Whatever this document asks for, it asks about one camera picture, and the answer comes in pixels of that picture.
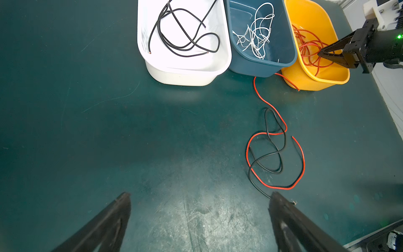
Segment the scratch on table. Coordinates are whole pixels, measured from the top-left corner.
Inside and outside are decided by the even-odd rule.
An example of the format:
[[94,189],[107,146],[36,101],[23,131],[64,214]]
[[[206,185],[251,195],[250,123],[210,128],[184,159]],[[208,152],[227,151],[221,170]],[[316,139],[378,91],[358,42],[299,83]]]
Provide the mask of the scratch on table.
[[231,214],[231,216],[229,217],[229,221],[227,223],[227,225],[234,219],[234,214]]
[[87,38],[89,32],[92,30],[92,27],[88,30],[87,34],[84,36],[84,39]]
[[199,127],[199,128],[193,129],[193,130],[189,131],[188,133],[192,133],[192,132],[194,132],[194,131],[196,131],[196,130],[199,130],[199,129],[201,129],[201,128],[203,128],[203,127]]
[[106,31],[109,27],[111,27],[111,26],[114,25],[115,23],[118,23],[118,22],[120,22],[120,21],[122,21],[122,20],[123,20],[123,19],[118,20],[118,21],[116,21],[116,22],[113,22],[111,25],[109,25],[108,27],[106,27],[106,28],[105,28],[103,31],[101,31],[93,40],[91,40],[91,42],[89,42],[88,45],[86,45],[80,52],[84,51],[92,42],[94,42],[94,40],[96,40],[101,34],[103,34],[104,31]]
[[159,211],[161,211],[161,209],[162,209],[162,202],[160,203],[160,205],[158,206],[158,208],[157,208],[157,211],[155,211],[155,213],[158,213]]
[[95,106],[97,106],[97,105],[99,105],[99,104],[101,104],[101,103],[103,103],[103,102],[107,102],[107,101],[111,101],[111,100],[116,100],[116,99],[128,97],[129,95],[131,95],[132,93],[134,93],[134,91],[136,91],[136,89],[139,87],[139,85],[140,85],[140,82],[139,82],[139,84],[137,84],[137,87],[133,90],[133,92],[131,92],[130,94],[128,94],[128,95],[126,95],[126,96],[121,96],[121,97],[116,97],[116,98],[112,98],[112,99],[108,99],[108,100],[101,101],[101,102],[99,102],[99,103],[97,103],[97,104],[95,104],[95,105],[93,105],[93,106],[87,108],[87,109],[84,110],[82,113],[84,113],[85,111],[87,111],[87,110],[89,110],[89,109],[91,109],[91,108],[93,108],[93,107],[95,107]]
[[193,114],[195,114],[195,115],[198,115],[199,113],[194,113],[193,111],[191,111],[190,109],[187,109],[187,108],[183,108],[184,110],[189,110],[190,112],[192,112]]
[[71,79],[72,79],[72,78],[73,78],[73,77],[70,77],[69,88],[67,89],[66,101],[64,102],[64,108],[63,108],[63,112],[62,112],[62,118],[60,119],[60,129],[62,129],[62,125],[63,125],[63,116],[64,116],[64,111],[66,110],[67,98],[69,97],[70,87],[71,87]]
[[[205,245],[206,248],[207,248],[207,252],[209,252],[210,250],[208,249],[206,240],[203,239],[200,235],[197,235],[197,238],[198,238],[198,240],[200,239],[200,240],[202,240],[202,241],[204,242],[204,245]],[[198,244],[199,244],[199,249],[200,249],[200,251],[202,251],[202,247],[200,246],[200,241],[198,241]]]

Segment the tangled red and black wire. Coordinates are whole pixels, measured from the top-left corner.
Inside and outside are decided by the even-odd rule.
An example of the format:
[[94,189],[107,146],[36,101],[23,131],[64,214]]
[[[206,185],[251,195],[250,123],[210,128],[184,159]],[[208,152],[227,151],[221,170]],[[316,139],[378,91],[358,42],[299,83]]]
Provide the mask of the tangled red and black wire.
[[[262,179],[256,174],[256,172],[255,172],[254,169],[253,169],[253,166],[256,165],[256,164],[258,164],[261,168],[263,168],[263,169],[266,170],[267,172],[270,172],[270,173],[273,173],[273,174],[280,174],[280,173],[282,173],[282,171],[283,171],[283,160],[282,160],[282,158],[281,158],[281,152],[286,148],[286,145],[287,145],[287,136],[286,136],[287,124],[284,122],[284,119],[281,117],[280,113],[276,110],[276,108],[275,108],[272,104],[270,104],[269,102],[267,102],[266,100],[264,100],[264,99],[260,96],[258,90],[256,89],[256,77],[253,79],[253,87],[254,87],[254,89],[255,89],[256,94],[258,95],[258,97],[259,97],[264,103],[266,103],[267,105],[269,105],[270,108],[266,108],[265,113],[264,113],[266,131],[262,131],[262,132],[258,132],[258,133],[256,133],[256,134],[254,134],[254,135],[249,139],[248,144],[247,144],[247,146],[246,146],[246,162],[248,163],[248,166],[249,166],[248,177],[249,177],[250,182],[254,185],[254,187],[256,187],[256,189],[258,189],[262,194],[264,194],[266,197],[268,197],[268,198],[270,199],[270,196],[269,196],[268,194],[266,194],[264,191],[262,191],[262,190],[253,182],[252,177],[251,177],[251,172],[252,172],[253,175],[260,181],[260,183],[262,183],[262,185],[264,185],[265,187],[272,188],[272,189],[279,189],[279,190],[291,190],[291,189],[293,189],[293,188],[298,184],[298,182],[301,180],[301,178],[303,177],[303,175],[304,175],[304,173],[305,173],[305,157],[304,157],[304,154],[303,154],[301,145],[298,143],[298,141],[295,139],[295,137],[292,136],[292,139],[296,142],[296,144],[298,145],[299,149],[301,150],[301,154],[302,154],[302,171],[301,171],[300,175],[298,176],[298,178],[297,178],[292,184],[290,184],[290,185],[288,185],[288,186],[279,186],[279,185],[274,186],[274,185],[268,185],[268,184],[264,183],[264,182],[262,181]],[[280,129],[281,129],[281,132],[277,132],[277,133],[269,132],[269,130],[268,130],[268,125],[267,125],[267,113],[268,113],[268,112],[271,112],[271,113],[274,115],[274,118],[276,119],[276,122],[277,122],[277,124],[279,125],[279,127],[280,127]],[[280,118],[280,120],[281,120],[281,122],[283,123],[285,129],[283,128],[283,126],[281,125],[281,123],[278,121],[277,116]],[[272,141],[272,139],[271,139],[270,136],[271,136],[271,135],[281,135],[281,134],[284,135],[284,146],[283,146],[283,148],[279,149],[279,148],[277,147],[277,145]],[[256,157],[255,157],[255,154],[254,154],[253,151],[252,151],[252,148],[251,148],[250,144],[251,144],[252,140],[253,140],[256,136],[258,136],[258,135],[266,135],[267,138],[268,138],[268,140],[270,141],[270,143],[273,144],[273,146],[276,148],[276,151],[275,151],[275,152],[271,152],[271,153],[269,153],[269,154],[265,154],[265,155],[263,155],[263,156],[261,156],[261,157],[259,157],[259,158],[256,158]],[[250,163],[250,161],[249,161],[249,156],[248,156],[248,153],[249,153],[249,152],[252,154],[253,159],[254,159],[254,161],[253,161],[252,163]],[[274,154],[278,154],[278,156],[279,156],[279,158],[280,158],[280,167],[279,167],[278,169],[273,170],[273,169],[266,168],[265,166],[263,166],[263,165],[259,162],[261,159],[264,159],[264,158],[266,158],[266,157],[268,157],[268,156],[271,156],[271,155],[274,155]]]

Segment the black wire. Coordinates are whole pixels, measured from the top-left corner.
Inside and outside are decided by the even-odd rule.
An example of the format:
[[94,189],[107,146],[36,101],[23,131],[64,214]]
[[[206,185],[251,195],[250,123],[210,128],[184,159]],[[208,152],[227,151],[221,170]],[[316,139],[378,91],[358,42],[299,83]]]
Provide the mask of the black wire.
[[[272,139],[271,139],[271,137],[270,137],[270,134],[269,134],[270,132],[269,132],[268,126],[267,126],[267,121],[268,121],[268,120],[267,120],[267,112],[268,112],[268,111],[271,111],[271,112],[273,113],[274,118],[276,119],[276,122],[277,122],[277,124],[280,126],[280,129],[281,129],[281,131],[282,131],[282,133],[283,133],[283,135],[284,135],[284,146],[283,146],[283,148],[281,148],[281,150],[278,149],[277,145],[272,141]],[[266,125],[267,137],[268,137],[269,141],[274,145],[274,147],[276,148],[277,151],[271,152],[271,153],[265,154],[265,155],[263,155],[263,156],[261,156],[261,157],[259,157],[259,158],[256,158],[255,155],[253,154],[252,148],[249,146],[248,151],[251,152],[254,161],[253,161],[253,162],[251,163],[251,165],[249,166],[248,178],[249,178],[249,181],[252,183],[252,185],[253,185],[256,189],[258,189],[258,191],[260,191],[260,192],[261,192],[263,195],[265,195],[267,198],[271,199],[271,197],[270,197],[268,194],[266,194],[264,191],[262,191],[262,190],[253,182],[252,177],[251,177],[251,171],[252,171],[252,167],[253,167],[255,164],[259,164],[260,167],[262,167],[264,170],[266,170],[266,171],[268,171],[268,172],[270,172],[270,173],[274,173],[274,174],[280,174],[280,173],[282,173],[284,165],[283,165],[283,160],[282,160],[282,158],[281,158],[281,152],[282,152],[282,151],[285,149],[285,147],[287,146],[287,135],[286,135],[286,133],[285,133],[285,130],[284,130],[283,127],[281,126],[280,122],[278,121],[277,114],[275,113],[275,111],[274,111],[273,109],[271,109],[271,108],[266,108],[266,110],[264,111],[264,123],[265,123],[265,125]],[[261,160],[261,159],[263,159],[263,158],[266,158],[266,157],[268,157],[268,156],[274,155],[274,154],[278,154],[278,156],[279,156],[279,158],[280,158],[280,167],[279,167],[277,170],[275,170],[275,171],[274,171],[274,170],[270,170],[270,169],[264,167],[262,164],[259,163],[259,160]]]
[[384,67],[387,67],[389,69],[399,69],[399,68],[403,68],[403,65],[401,64],[388,64],[386,62],[383,62]]
[[[271,139],[271,137],[270,137],[270,134],[269,134],[270,132],[269,132],[268,126],[267,126],[267,112],[268,112],[268,111],[271,111],[271,112],[273,113],[274,118],[276,119],[277,124],[280,126],[280,128],[281,128],[282,130],[283,130],[283,128],[281,127],[280,122],[278,121],[277,115],[276,115],[276,113],[274,112],[274,110],[272,110],[271,108],[266,108],[266,110],[264,111],[264,122],[265,122],[265,125],[266,125],[266,133],[267,133],[267,137],[268,137],[269,141],[274,145],[274,147],[275,147],[276,150],[278,151],[277,154],[278,154],[278,157],[279,157],[279,159],[280,159],[280,167],[279,167],[278,169],[276,169],[276,170],[271,170],[271,169],[268,169],[268,168],[264,167],[261,163],[259,163],[259,161],[256,161],[256,163],[257,163],[260,167],[262,167],[263,169],[265,169],[266,171],[268,171],[268,172],[270,172],[270,173],[273,173],[273,174],[280,174],[280,173],[283,172],[283,160],[282,160],[282,158],[281,158],[281,152],[285,149],[285,147],[286,147],[286,145],[287,145],[287,138],[286,138],[286,135],[284,135],[284,146],[283,146],[283,148],[282,148],[281,150],[279,150],[278,147],[277,147],[277,145],[272,141],[272,139]],[[253,153],[252,148],[251,148],[250,146],[249,146],[249,151],[251,152],[253,159],[256,160],[255,154]]]
[[[206,27],[203,22],[204,22],[204,20],[206,19],[206,17],[208,16],[208,14],[210,13],[211,9],[213,9],[213,6],[214,6],[215,3],[217,2],[217,0],[214,0],[214,2],[213,2],[213,4],[211,5],[210,9],[208,10],[207,14],[204,16],[204,18],[203,18],[202,20],[200,20],[199,18],[197,18],[197,17],[196,17],[193,13],[191,13],[190,11],[185,10],[185,9],[183,9],[183,8],[178,8],[178,9],[172,10],[171,5],[170,5],[170,2],[171,2],[171,1],[172,1],[172,0],[169,0],[169,1],[167,2],[167,4],[163,7],[162,11],[160,12],[160,14],[159,14],[159,16],[158,16],[158,19],[157,19],[155,25],[154,25],[154,27],[153,27],[153,29],[152,29],[152,31],[151,31],[150,37],[149,37],[149,39],[148,39],[148,51],[149,51],[149,53],[151,53],[151,49],[150,49],[151,37],[152,37],[152,34],[154,33],[155,28],[157,28],[158,34],[159,34],[159,36],[160,36],[160,38],[161,38],[163,44],[164,44],[172,53],[174,53],[175,55],[178,55],[178,56],[181,56],[181,57],[194,57],[194,56],[204,55],[204,54],[207,54],[207,53],[209,53],[209,52],[213,52],[213,53],[214,53],[214,52],[217,52],[218,49],[219,49],[219,47],[220,47],[220,38],[219,38],[219,36],[218,36],[216,33],[209,32],[209,33],[203,34],[203,35],[200,36],[196,41],[194,41],[194,39],[197,37],[197,34],[199,33],[200,27],[201,27],[202,25],[203,25],[204,27]],[[187,34],[187,32],[185,31],[185,29],[183,28],[183,26],[182,26],[181,23],[179,22],[178,18],[177,18],[176,15],[174,14],[174,12],[177,11],[177,10],[184,10],[184,11],[186,11],[187,13],[189,13],[190,15],[192,15],[194,18],[196,18],[196,19],[200,22],[199,27],[198,27],[197,30],[196,30],[196,34],[194,35],[193,38],[191,38],[191,37]],[[190,42],[187,43],[186,45],[184,45],[184,46],[176,46],[176,45],[174,45],[172,42],[170,42],[170,41],[165,37],[165,35],[162,33],[162,31],[161,31],[161,19],[164,18],[164,17],[166,17],[166,16],[169,15],[169,14],[172,14],[172,16],[174,17],[175,21],[178,23],[179,27],[182,29],[183,33],[184,33],[184,34],[186,35],[186,37],[189,39]],[[199,45],[197,44],[197,42],[198,42],[201,38],[203,38],[203,37],[205,37],[205,36],[207,36],[207,35],[214,35],[214,36],[217,37],[218,45],[217,45],[217,49],[216,49],[216,50],[210,50],[210,49],[204,48],[204,47],[202,47],[202,46],[199,46]],[[185,47],[189,46],[190,44],[193,44],[193,45],[192,45],[190,48],[184,49]],[[195,46],[198,47],[198,48],[200,48],[200,49],[202,49],[202,50],[204,50],[204,51],[206,51],[206,52],[199,53],[199,54],[193,54],[193,55],[181,55],[181,54],[178,54],[177,52],[175,52],[174,50],[172,50],[172,48],[173,48],[173,49],[176,49],[176,50],[179,50],[179,51],[189,51],[189,50],[193,49]]]

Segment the white plastic bin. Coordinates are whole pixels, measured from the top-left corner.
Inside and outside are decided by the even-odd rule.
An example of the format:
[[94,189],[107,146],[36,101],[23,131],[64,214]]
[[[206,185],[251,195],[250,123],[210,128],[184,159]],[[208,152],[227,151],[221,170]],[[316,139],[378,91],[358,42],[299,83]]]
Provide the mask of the white plastic bin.
[[[184,8],[192,12],[199,19],[203,19],[214,0],[173,0],[172,9]],[[204,86],[211,83],[217,75],[223,73],[231,63],[231,46],[229,42],[228,27],[226,22],[223,0],[217,0],[213,9],[203,22],[198,33],[201,36],[208,32],[214,32],[220,37],[220,48],[216,53],[184,58],[173,54],[161,41],[157,29],[151,38],[151,54],[148,52],[148,39],[151,30],[157,21],[167,0],[138,1],[137,13],[137,45],[150,75],[157,81],[170,85]],[[199,25],[199,21],[185,11],[176,11],[176,17],[193,37]],[[172,15],[161,20],[161,31],[176,45],[185,45],[189,42]],[[215,50],[217,38],[212,35],[203,37],[199,45]],[[203,52],[194,47],[188,54]]]

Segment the cable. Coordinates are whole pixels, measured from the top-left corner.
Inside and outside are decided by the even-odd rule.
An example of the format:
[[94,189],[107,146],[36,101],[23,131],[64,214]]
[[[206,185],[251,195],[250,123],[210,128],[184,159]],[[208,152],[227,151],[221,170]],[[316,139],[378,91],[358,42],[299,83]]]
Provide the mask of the cable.
[[[273,13],[270,13],[269,15],[266,15],[265,17],[256,18],[256,15],[257,15],[259,9],[264,5],[270,5],[272,7]],[[271,31],[272,31],[273,18],[274,18],[274,7],[271,3],[266,2],[257,8],[257,10],[255,12],[255,20],[252,22],[250,27],[249,27],[249,25],[247,25],[244,35],[241,36],[241,35],[236,34],[234,31],[232,31],[232,33],[238,37],[237,45],[241,44],[241,46],[244,47],[244,49],[242,51],[245,51],[246,49],[251,47],[253,54],[257,58],[264,59],[264,57],[266,56],[266,50],[264,49],[264,46],[265,46],[266,42],[270,43],[269,37],[270,37]],[[260,21],[259,27],[256,27],[256,22],[258,20],[261,20],[261,21]],[[270,20],[269,28],[262,27],[262,22],[264,20]],[[267,30],[267,32],[268,32],[267,36],[262,34],[262,30]],[[246,38],[246,35],[248,33],[249,33],[250,40],[248,40]],[[258,45],[255,44],[255,38],[258,40]],[[249,43],[246,46],[244,46],[243,43],[245,43],[246,41],[248,41]]]
[[282,74],[280,74],[280,73],[274,73],[274,74],[283,77],[283,78],[286,79],[291,85],[293,85],[296,90],[300,91],[300,89],[299,89],[294,83],[292,83],[287,77],[285,77],[284,75],[282,75]]
[[[301,155],[302,155],[302,171],[301,171],[300,175],[298,176],[298,178],[297,178],[292,184],[290,184],[290,185],[288,185],[288,186],[278,186],[278,185],[274,186],[274,185],[267,185],[267,184],[264,183],[264,182],[260,179],[260,177],[256,174],[256,172],[255,172],[254,169],[252,168],[255,164],[259,164],[264,170],[266,170],[266,171],[268,171],[268,172],[271,172],[271,173],[274,173],[274,174],[280,174],[280,173],[283,171],[283,161],[282,161],[282,158],[281,158],[281,154],[280,154],[280,153],[286,148],[286,145],[287,145],[287,142],[286,142],[286,139],[287,139],[287,136],[286,136],[287,125],[286,125],[286,123],[284,122],[283,118],[281,117],[280,113],[276,110],[276,108],[275,108],[273,105],[271,105],[269,102],[267,102],[266,100],[264,100],[264,99],[261,97],[261,95],[259,94],[258,90],[256,89],[256,77],[253,79],[253,87],[254,87],[255,92],[256,92],[256,94],[258,95],[258,97],[259,97],[264,103],[268,104],[271,108],[267,108],[267,109],[265,110],[265,113],[264,113],[264,120],[265,120],[266,131],[265,131],[265,132],[258,132],[258,133],[255,133],[255,134],[249,139],[248,144],[247,144],[247,146],[246,146],[246,155],[245,155],[245,157],[246,157],[246,162],[247,162],[247,164],[248,164],[248,166],[249,166],[248,178],[249,178],[250,182],[252,183],[252,185],[253,185],[254,187],[256,187],[256,189],[258,189],[263,195],[265,195],[266,197],[268,197],[268,198],[270,199],[270,196],[269,196],[268,194],[266,194],[264,191],[262,191],[262,190],[252,181],[251,172],[255,175],[255,177],[259,180],[260,183],[262,183],[264,186],[266,186],[266,187],[268,187],[268,188],[279,189],[279,190],[291,190],[291,189],[293,189],[293,188],[298,184],[298,182],[301,180],[301,178],[303,177],[303,175],[304,175],[304,173],[305,173],[305,157],[304,157],[304,153],[303,153],[303,150],[302,150],[301,145],[298,143],[298,141],[295,139],[295,137],[292,136],[292,139],[297,143],[297,145],[298,145],[298,147],[299,147],[299,149],[300,149],[300,151],[301,151]],[[267,113],[268,113],[268,111],[271,111],[271,112],[273,113],[274,118],[276,119],[277,124],[280,126],[281,132],[277,132],[277,133],[269,132],[268,126],[267,126]],[[282,123],[284,124],[285,129],[281,126],[280,122],[278,121],[277,115],[278,115],[278,117],[281,119]],[[278,149],[278,147],[276,146],[276,144],[274,144],[274,142],[271,140],[271,137],[270,137],[271,135],[280,135],[280,134],[284,134],[284,146],[283,146],[283,148],[281,148],[281,150]],[[265,154],[265,155],[263,155],[263,156],[261,156],[261,157],[259,157],[259,158],[256,158],[255,155],[254,155],[254,153],[253,153],[253,151],[252,151],[252,149],[251,149],[251,147],[250,147],[250,144],[251,144],[252,140],[253,140],[256,136],[258,136],[258,135],[267,135],[269,141],[275,146],[276,151],[275,151],[275,152],[268,153],[268,154]],[[249,151],[251,152],[251,154],[252,154],[252,156],[253,156],[253,158],[254,158],[254,161],[253,161],[252,163],[249,162],[249,157],[248,157]],[[268,169],[268,168],[264,167],[262,164],[259,163],[259,160],[261,160],[261,159],[263,159],[263,158],[266,158],[266,157],[268,157],[268,156],[274,155],[274,154],[279,154],[279,158],[280,158],[280,167],[279,167],[277,170]]]
[[[319,70],[321,68],[330,67],[333,64],[333,62],[331,62],[329,65],[326,65],[326,66],[321,66],[320,65],[321,57],[318,56],[318,52],[320,52],[320,50],[322,50],[322,48],[328,46],[328,44],[322,42],[320,40],[320,38],[317,35],[315,35],[313,32],[311,32],[311,31],[308,31],[308,30],[305,30],[305,29],[298,29],[295,25],[293,25],[293,29],[294,29],[295,37],[297,39],[299,39],[299,41],[301,43],[301,46],[299,46],[298,49],[299,49],[299,52],[301,54],[302,61],[303,61],[304,65],[305,66],[314,66],[314,67],[318,68],[316,70],[315,76],[317,76],[319,74]],[[306,37],[301,34],[301,31],[310,33],[316,39],[305,42]],[[319,50],[316,53],[311,54],[311,52],[309,50],[309,46],[317,47]],[[308,58],[309,63],[305,62],[305,60],[304,60],[305,58]]]
[[399,68],[403,68],[403,65],[401,64],[389,64],[386,62],[383,62],[384,67],[387,67],[389,69],[399,69]]
[[[185,9],[183,9],[183,8],[177,8],[177,9],[172,10],[171,5],[170,5],[170,2],[171,2],[171,1],[172,1],[172,0],[169,0],[169,1],[167,2],[167,4],[163,7],[162,11],[161,11],[160,14],[158,15],[158,19],[157,19],[157,21],[156,21],[156,23],[155,23],[155,25],[154,25],[154,27],[153,27],[153,29],[152,29],[152,31],[151,31],[150,37],[149,37],[149,39],[148,39],[148,52],[151,54],[151,48],[150,48],[151,37],[152,37],[152,35],[153,35],[153,33],[154,33],[155,28],[157,28],[158,34],[159,34],[159,36],[160,36],[160,38],[161,38],[163,44],[164,44],[172,53],[174,53],[174,54],[177,55],[177,56],[188,58],[188,57],[194,57],[194,56],[204,55],[204,54],[207,54],[207,53],[209,53],[209,52],[212,52],[212,53],[217,52],[218,49],[220,48],[220,38],[219,38],[219,36],[218,36],[216,33],[214,33],[214,32],[205,33],[205,34],[201,35],[196,41],[194,41],[195,38],[197,37],[197,34],[199,33],[200,27],[201,27],[202,25],[203,25],[204,28],[206,27],[203,22],[204,22],[204,20],[206,19],[206,17],[208,16],[208,14],[210,13],[211,9],[213,9],[213,6],[214,6],[215,3],[217,2],[217,0],[214,0],[214,2],[213,2],[213,4],[211,5],[210,9],[208,10],[207,14],[204,16],[204,18],[203,18],[202,20],[200,20],[199,18],[197,18],[197,17],[196,17],[193,13],[191,13],[190,11],[185,10]],[[194,35],[193,38],[191,38],[191,37],[187,34],[187,32],[185,31],[185,29],[183,28],[183,26],[182,26],[181,23],[179,22],[178,18],[177,18],[176,15],[174,14],[174,12],[175,12],[175,11],[178,11],[178,10],[186,11],[187,13],[189,13],[190,15],[192,15],[195,19],[197,19],[197,20],[200,22],[199,27],[198,27],[197,30],[196,30],[196,34]],[[179,25],[179,27],[181,28],[181,30],[183,31],[183,33],[184,33],[184,34],[186,35],[186,37],[189,39],[190,42],[187,43],[186,45],[184,45],[184,46],[176,46],[176,45],[174,45],[171,41],[169,41],[169,40],[165,37],[165,35],[162,33],[162,31],[161,31],[161,19],[165,18],[165,17],[168,16],[169,14],[172,14],[172,16],[174,17],[176,23]],[[197,44],[197,42],[198,42],[201,38],[203,38],[203,37],[205,37],[205,36],[207,36],[207,35],[214,35],[214,36],[217,37],[218,44],[217,44],[216,50],[210,50],[210,49],[204,48],[204,47],[202,47],[202,46],[199,46],[199,45]],[[200,49],[202,49],[202,50],[204,50],[205,52],[198,53],[198,54],[193,54],[193,55],[181,55],[181,54],[179,54],[179,53],[177,53],[177,52],[175,52],[175,51],[173,50],[173,49],[175,49],[175,50],[179,50],[179,51],[190,51],[190,50],[193,49],[195,46],[198,47],[198,48],[200,48]]]

